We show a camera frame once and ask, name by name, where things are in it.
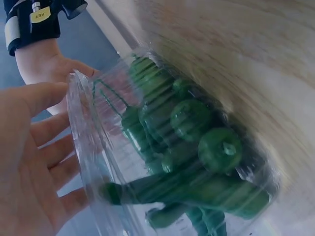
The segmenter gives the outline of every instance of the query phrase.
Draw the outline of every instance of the green stem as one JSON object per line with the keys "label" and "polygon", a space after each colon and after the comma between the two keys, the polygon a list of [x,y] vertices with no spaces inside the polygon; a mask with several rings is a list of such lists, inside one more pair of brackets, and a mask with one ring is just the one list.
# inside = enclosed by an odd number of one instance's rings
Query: green stem
{"label": "green stem", "polygon": [[106,102],[109,104],[109,106],[116,112],[116,114],[118,114],[120,117],[122,117],[122,115],[117,111],[117,109],[113,106],[113,104],[110,102],[110,100],[108,99],[108,97],[104,94],[103,90],[99,90],[100,94],[105,98]]}
{"label": "green stem", "polygon": [[126,107],[129,107],[128,103],[114,89],[112,89],[108,84],[104,83],[100,79],[94,81],[94,85],[96,85],[97,83],[101,83],[102,85],[107,87],[113,94],[115,94],[115,96],[117,96],[124,103],[124,105]]}

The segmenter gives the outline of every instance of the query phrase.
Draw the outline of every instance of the green vegetable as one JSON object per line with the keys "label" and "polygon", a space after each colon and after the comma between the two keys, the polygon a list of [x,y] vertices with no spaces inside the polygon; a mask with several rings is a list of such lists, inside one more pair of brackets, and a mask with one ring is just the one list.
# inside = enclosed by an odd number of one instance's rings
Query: green vegetable
{"label": "green vegetable", "polygon": [[154,151],[159,150],[158,144],[153,140],[139,121],[139,108],[127,107],[122,115],[123,134],[130,140],[134,149],[144,161],[154,160]]}
{"label": "green vegetable", "polygon": [[179,142],[169,148],[163,155],[162,166],[165,172],[172,172],[180,168],[183,164],[198,156],[198,143]]}
{"label": "green vegetable", "polygon": [[132,181],[125,185],[106,183],[101,188],[111,203],[183,203],[235,214],[244,219],[255,217],[269,203],[269,195],[250,182],[225,175],[171,172]]}
{"label": "green vegetable", "polygon": [[165,90],[171,89],[173,77],[167,71],[158,68],[149,58],[136,57],[130,66],[129,74],[146,101],[151,101]]}
{"label": "green vegetable", "polygon": [[187,210],[186,215],[198,236],[208,236],[208,228],[202,219],[202,212],[198,207],[192,207],[190,210]]}
{"label": "green vegetable", "polygon": [[149,174],[154,175],[154,174],[159,174],[163,172],[163,167],[161,164],[161,160],[156,159],[150,162],[146,162],[146,167],[149,172]]}
{"label": "green vegetable", "polygon": [[150,69],[156,69],[157,65],[151,59],[146,57],[140,58],[135,56],[135,58],[136,60],[134,60],[130,65],[129,75],[137,85],[146,75],[147,71]]}
{"label": "green vegetable", "polygon": [[151,209],[146,213],[146,222],[153,229],[167,228],[177,221],[189,208],[189,206],[173,203],[163,209]]}
{"label": "green vegetable", "polygon": [[152,137],[167,147],[179,139],[170,124],[170,115],[178,102],[173,93],[168,93],[145,103],[139,112],[141,123],[148,128]]}
{"label": "green vegetable", "polygon": [[222,211],[203,209],[202,219],[208,228],[209,236],[227,236],[225,215]]}
{"label": "green vegetable", "polygon": [[173,90],[175,91],[176,95],[181,99],[191,98],[192,94],[189,92],[189,89],[192,86],[192,82],[183,79],[177,79],[173,83]]}
{"label": "green vegetable", "polygon": [[238,135],[228,128],[214,128],[199,143],[199,159],[213,173],[226,173],[242,159],[242,144]]}
{"label": "green vegetable", "polygon": [[171,124],[177,135],[186,141],[199,141],[211,127],[212,112],[196,99],[179,103],[171,114]]}

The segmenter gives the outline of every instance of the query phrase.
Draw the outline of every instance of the yellow label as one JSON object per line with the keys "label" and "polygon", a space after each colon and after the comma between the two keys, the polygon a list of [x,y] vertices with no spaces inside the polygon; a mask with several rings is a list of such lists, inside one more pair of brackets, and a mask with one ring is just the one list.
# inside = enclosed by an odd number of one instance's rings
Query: yellow label
{"label": "yellow label", "polygon": [[50,7],[45,7],[43,9],[40,9],[37,12],[33,12],[31,14],[31,22],[32,23],[40,23],[44,20],[47,20],[50,17]]}

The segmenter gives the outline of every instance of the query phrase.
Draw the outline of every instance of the wrist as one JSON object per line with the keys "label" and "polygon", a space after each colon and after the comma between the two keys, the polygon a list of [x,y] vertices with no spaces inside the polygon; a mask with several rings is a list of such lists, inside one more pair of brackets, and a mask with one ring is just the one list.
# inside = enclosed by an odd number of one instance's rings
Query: wrist
{"label": "wrist", "polygon": [[56,39],[35,42],[17,49],[15,53],[18,69],[26,84],[41,82],[47,77],[51,73],[49,62],[58,56],[62,55]]}

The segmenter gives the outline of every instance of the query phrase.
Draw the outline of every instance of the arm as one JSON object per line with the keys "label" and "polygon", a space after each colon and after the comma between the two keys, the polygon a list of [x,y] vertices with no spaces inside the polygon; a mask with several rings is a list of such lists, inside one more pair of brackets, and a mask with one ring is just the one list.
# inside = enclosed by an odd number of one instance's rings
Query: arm
{"label": "arm", "polygon": [[[4,0],[3,2],[8,15],[18,0]],[[20,74],[26,84],[65,82],[68,74],[74,69],[89,77],[95,72],[94,69],[79,61],[65,58],[61,54],[55,38],[40,40],[19,48],[15,51],[15,58]],[[64,99],[61,104],[50,108],[48,111],[54,115],[65,110],[66,103]]]}

